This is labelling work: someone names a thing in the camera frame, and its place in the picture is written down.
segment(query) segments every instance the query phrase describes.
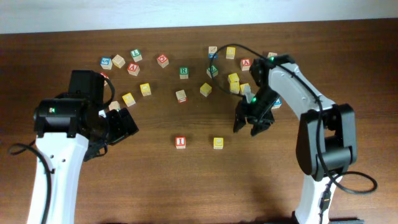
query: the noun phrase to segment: wood grain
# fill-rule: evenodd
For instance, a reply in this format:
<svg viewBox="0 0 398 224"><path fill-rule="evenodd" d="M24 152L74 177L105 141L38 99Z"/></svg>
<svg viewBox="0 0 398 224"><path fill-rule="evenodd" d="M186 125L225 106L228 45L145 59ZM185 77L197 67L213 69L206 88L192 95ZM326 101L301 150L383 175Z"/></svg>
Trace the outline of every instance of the wood grain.
<svg viewBox="0 0 398 224"><path fill-rule="evenodd" d="M398 20L297 22L248 26L103 30L0 35L0 222L25 223L34 183L35 158L6 155L14 142L28 143L33 110L44 98L66 91L73 69L101 72L100 58L119 54L132 62L139 49L138 77L113 67L104 72L116 87L116 99L131 92L129 108L140 131L83 164L75 223L228 223L289 217L300 200L303 174L295 158L299 122L285 104L276 123L255 138L250 126L233 134L238 98L215 88L205 70L208 46L246 45L258 52L291 54L304 75L327 97L349 103L356 112L358 161L351 170L379 182L368 196L336 191L330 216L359 217L367 223L398 219ZM161 68L156 57L170 65ZM252 57L237 49L235 60L221 53L219 82L240 72L239 60ZM190 77L180 80L179 67ZM139 85L150 83L151 96ZM200 94L213 86L208 98ZM185 90L179 104L175 92ZM175 136L187 138L176 150ZM213 137L224 149L213 150ZM367 182L343 183L364 189Z"/></svg>

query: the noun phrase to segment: white wall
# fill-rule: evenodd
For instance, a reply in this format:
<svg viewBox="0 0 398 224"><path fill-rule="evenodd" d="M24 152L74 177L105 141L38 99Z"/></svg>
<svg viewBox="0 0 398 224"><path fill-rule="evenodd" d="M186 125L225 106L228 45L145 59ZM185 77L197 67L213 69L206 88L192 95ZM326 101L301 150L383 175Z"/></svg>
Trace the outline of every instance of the white wall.
<svg viewBox="0 0 398 224"><path fill-rule="evenodd" d="M398 17L398 0L0 0L0 33Z"/></svg>

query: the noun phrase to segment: wooden surface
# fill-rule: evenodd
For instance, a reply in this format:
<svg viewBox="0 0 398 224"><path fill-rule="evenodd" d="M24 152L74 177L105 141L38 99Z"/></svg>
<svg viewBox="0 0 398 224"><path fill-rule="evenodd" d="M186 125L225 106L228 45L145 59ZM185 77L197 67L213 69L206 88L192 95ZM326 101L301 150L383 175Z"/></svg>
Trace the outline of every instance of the wooden surface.
<svg viewBox="0 0 398 224"><path fill-rule="evenodd" d="M44 98L66 91L73 69L103 71L100 58L119 54L132 62L139 49L138 77L126 66L104 72L116 87L116 99L131 92L129 108L140 131L110 147L104 157L81 168L75 223L226 223L289 217L299 204L303 174L295 158L299 122L285 104L274 111L276 123L250 137L250 126L233 134L239 98L215 88L205 70L207 47L240 43L258 52L291 54L303 74L336 103L356 112L358 161L350 170L377 179L368 196L336 191L330 216L359 217L367 223L398 219L398 20L303 22L174 29L104 30L0 35L0 222L25 223L34 183L35 157L6 155L14 142L28 143L33 110ZM166 54L161 68L156 57ZM240 72L239 59L253 57L237 49L235 60L221 53L219 82ZM179 67L189 67L180 80ZM152 95L139 85L149 82ZM208 98L200 94L213 86ZM177 102L184 89L188 101ZM176 150L175 136L187 138ZM212 148L224 137L224 149ZM363 179L343 184L365 189Z"/></svg>

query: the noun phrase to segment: white background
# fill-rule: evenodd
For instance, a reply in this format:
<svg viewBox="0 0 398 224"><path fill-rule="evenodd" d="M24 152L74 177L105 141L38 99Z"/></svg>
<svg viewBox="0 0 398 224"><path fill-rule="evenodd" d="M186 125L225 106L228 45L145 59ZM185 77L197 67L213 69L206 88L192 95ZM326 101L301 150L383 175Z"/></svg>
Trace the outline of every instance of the white background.
<svg viewBox="0 0 398 224"><path fill-rule="evenodd" d="M0 33L398 17L398 0L0 0Z"/></svg>

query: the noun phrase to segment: wooden table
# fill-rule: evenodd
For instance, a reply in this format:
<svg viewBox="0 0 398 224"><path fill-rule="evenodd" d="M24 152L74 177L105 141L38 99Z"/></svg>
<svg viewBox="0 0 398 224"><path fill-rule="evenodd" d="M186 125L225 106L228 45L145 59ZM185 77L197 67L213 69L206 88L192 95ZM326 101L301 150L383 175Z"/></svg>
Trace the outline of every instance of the wooden table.
<svg viewBox="0 0 398 224"><path fill-rule="evenodd" d="M215 88L205 70L208 46L240 43L260 53L291 54L303 74L336 103L356 112L358 161L350 170L377 179L368 196L336 191L330 216L359 217L367 223L398 219L398 20L295 22L247 26L103 30L0 35L0 222L25 223L34 183L35 157L6 155L14 142L28 143L33 110L44 98L67 91L73 69L103 71L100 58L116 54L132 62L139 49L138 77L126 66L105 70L116 99L131 92L129 107L140 131L111 147L104 157L81 168L76 223L226 223L289 217L299 203L303 174L295 157L299 122L283 104L276 123L250 137L250 126L233 134L239 98ZM161 68L156 57L166 54ZM219 82L238 72L255 86L239 59L253 57L237 49L235 60L220 54ZM189 67L180 80L179 67ZM149 83L143 97L139 85ZM208 98L199 88L213 86ZM179 104L175 92L188 101ZM109 97L107 90L104 98ZM175 136L187 138L176 150ZM214 150L213 137L224 137ZM343 184L366 189L370 183L346 177Z"/></svg>

